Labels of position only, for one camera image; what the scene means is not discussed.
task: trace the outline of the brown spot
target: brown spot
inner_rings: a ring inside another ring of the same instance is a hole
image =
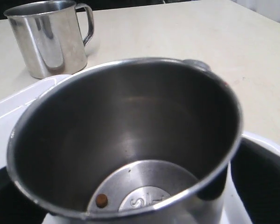
[[[99,208],[104,208],[107,206],[108,204],[108,198],[106,195],[104,194],[99,194],[97,196],[97,198],[95,199],[95,204],[99,207]]]

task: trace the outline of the stainless steel mug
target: stainless steel mug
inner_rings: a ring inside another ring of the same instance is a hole
[[[76,10],[84,8],[88,34],[82,40]],[[35,78],[73,74],[87,64],[84,46],[93,36],[91,8],[71,0],[48,0],[10,8],[4,12],[25,64]]]
[[[10,136],[7,171],[75,224],[218,224],[241,133],[239,102],[209,67],[124,60],[34,101]]]

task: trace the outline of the beige countertop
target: beige countertop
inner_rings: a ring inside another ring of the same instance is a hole
[[[78,18],[87,29],[84,13]],[[245,130],[280,144],[280,24],[230,0],[95,11],[87,67],[130,57],[197,59],[239,96]],[[37,82],[0,21],[0,99]]]

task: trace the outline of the pot handle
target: pot handle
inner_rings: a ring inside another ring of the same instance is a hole
[[[80,8],[84,8],[87,14],[87,20],[88,20],[88,33],[86,35],[86,37],[83,39],[83,45],[84,47],[86,46],[86,44],[88,44],[88,42],[90,41],[90,39],[93,36],[94,33],[94,21],[93,21],[93,13],[92,13],[92,9],[90,8],[89,5],[86,5],[84,3],[80,3],[77,4],[75,6],[75,9],[80,9]]]
[[[211,71],[210,66],[202,61],[193,60],[193,59],[186,59],[183,62],[192,65],[195,68],[204,70],[204,71]]]

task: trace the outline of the metal cup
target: metal cup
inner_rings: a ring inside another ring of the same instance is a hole
[[[84,8],[88,34],[82,40],[76,10]],[[25,64],[35,78],[73,74],[87,64],[84,46],[93,36],[91,8],[71,0],[40,1],[4,12]]]

